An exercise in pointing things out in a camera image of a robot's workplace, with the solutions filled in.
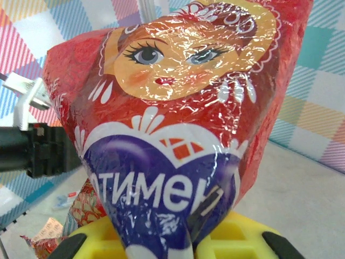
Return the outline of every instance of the candy wrapper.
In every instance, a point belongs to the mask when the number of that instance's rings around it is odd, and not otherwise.
[[[193,258],[253,185],[311,7],[192,2],[48,52],[51,101],[129,259]]]

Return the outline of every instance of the plaid fabric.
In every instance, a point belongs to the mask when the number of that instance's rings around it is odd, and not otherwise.
[[[345,173],[345,1],[314,0],[271,140]]]
[[[2,0],[0,72],[40,76],[46,51],[83,32],[143,22],[140,4],[156,16],[189,0]],[[315,0],[305,41],[271,140],[345,173],[345,2]],[[1,86],[0,126],[11,126],[17,96]],[[31,122],[60,126],[53,111],[31,108]],[[0,174],[0,227],[6,226],[68,174],[33,180]]]

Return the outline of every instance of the black clamp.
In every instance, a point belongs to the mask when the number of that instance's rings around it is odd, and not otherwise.
[[[81,165],[74,145],[62,127],[45,123],[0,127],[0,172],[26,170],[28,176],[56,176]]]

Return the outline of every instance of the doll cheek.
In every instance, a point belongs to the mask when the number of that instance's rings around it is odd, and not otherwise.
[[[128,75],[128,83],[130,85],[142,85],[147,82],[151,75],[151,71],[149,70],[142,70],[142,71],[135,71]]]

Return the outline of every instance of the yellow holder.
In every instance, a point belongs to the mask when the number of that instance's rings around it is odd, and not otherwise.
[[[262,233],[279,233],[263,224],[231,212],[197,247],[196,259],[278,259]],[[73,232],[87,239],[73,259],[126,259],[116,231],[108,217]]]

